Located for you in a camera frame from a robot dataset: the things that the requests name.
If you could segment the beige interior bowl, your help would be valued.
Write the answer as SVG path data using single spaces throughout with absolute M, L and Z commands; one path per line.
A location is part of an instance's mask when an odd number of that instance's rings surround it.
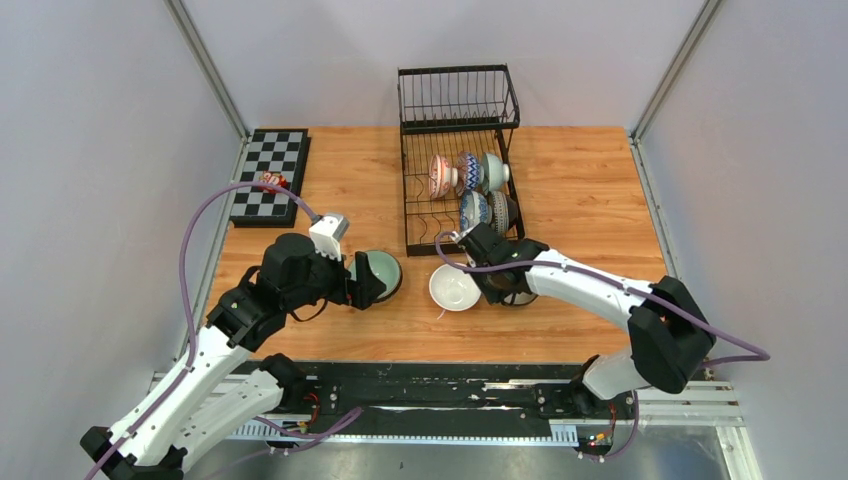
M 502 191 L 491 192 L 489 201 L 492 211 L 490 225 L 498 234 L 505 236 L 517 222 L 517 204 Z

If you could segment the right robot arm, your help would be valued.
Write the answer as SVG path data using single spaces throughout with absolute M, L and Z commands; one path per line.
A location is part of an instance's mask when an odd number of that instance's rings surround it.
M 570 380 L 566 397 L 584 417 L 596 417 L 617 395 L 642 388 L 681 393 L 716 343 L 676 278 L 649 282 L 613 275 L 539 241 L 510 241 L 485 224 L 452 238 L 469 259 L 464 271 L 488 302 L 515 294 L 553 298 L 627 333 L 628 346 L 590 357 Z

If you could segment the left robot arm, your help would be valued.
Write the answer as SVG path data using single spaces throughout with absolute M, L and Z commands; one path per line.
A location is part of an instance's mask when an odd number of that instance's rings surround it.
M 283 354 L 265 358 L 245 381 L 209 395 L 298 309 L 329 303 L 365 310 L 387 290 L 366 253 L 347 268 L 309 237 L 287 233 L 226 291 L 186 354 L 131 412 L 92 427 L 80 445 L 109 479 L 181 479 L 212 447 L 252 418 L 298 411 L 309 399 L 305 373 Z

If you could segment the black beige bowl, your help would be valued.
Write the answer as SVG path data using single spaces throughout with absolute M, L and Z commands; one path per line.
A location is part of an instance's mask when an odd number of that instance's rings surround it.
M 529 290 L 523 271 L 496 273 L 492 277 L 492 285 L 498 291 L 497 303 L 502 306 L 523 307 L 538 298 Z

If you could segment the orange geometric pattern bowl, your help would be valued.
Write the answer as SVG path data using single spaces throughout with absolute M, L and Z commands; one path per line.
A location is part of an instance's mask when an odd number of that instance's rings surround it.
M 456 186 L 458 196 L 462 196 L 466 191 L 475 190 L 484 179 L 481 161 L 469 151 L 459 153 L 456 169 L 458 172 Z

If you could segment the white blue striped bowl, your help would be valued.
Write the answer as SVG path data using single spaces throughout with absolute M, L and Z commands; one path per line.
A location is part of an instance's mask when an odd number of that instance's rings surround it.
M 465 191 L 460 199 L 460 232 L 480 223 L 489 225 L 491 220 L 492 212 L 486 197 L 474 190 Z

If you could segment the teal dashed pattern bowl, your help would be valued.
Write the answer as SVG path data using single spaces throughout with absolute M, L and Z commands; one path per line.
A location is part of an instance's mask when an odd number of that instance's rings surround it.
M 481 190 L 488 194 L 493 191 L 500 190 L 510 179 L 511 170 L 499 156 L 491 152 L 485 152 L 481 165 L 484 171 L 484 180 L 481 183 Z

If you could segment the orange floral pattern bowl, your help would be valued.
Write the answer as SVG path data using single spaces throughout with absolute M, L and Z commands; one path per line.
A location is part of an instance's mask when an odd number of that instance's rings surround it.
M 445 196 L 452 188 L 457 186 L 458 180 L 458 170 L 452 166 L 446 157 L 436 154 L 431 158 L 429 165 L 431 199 Z

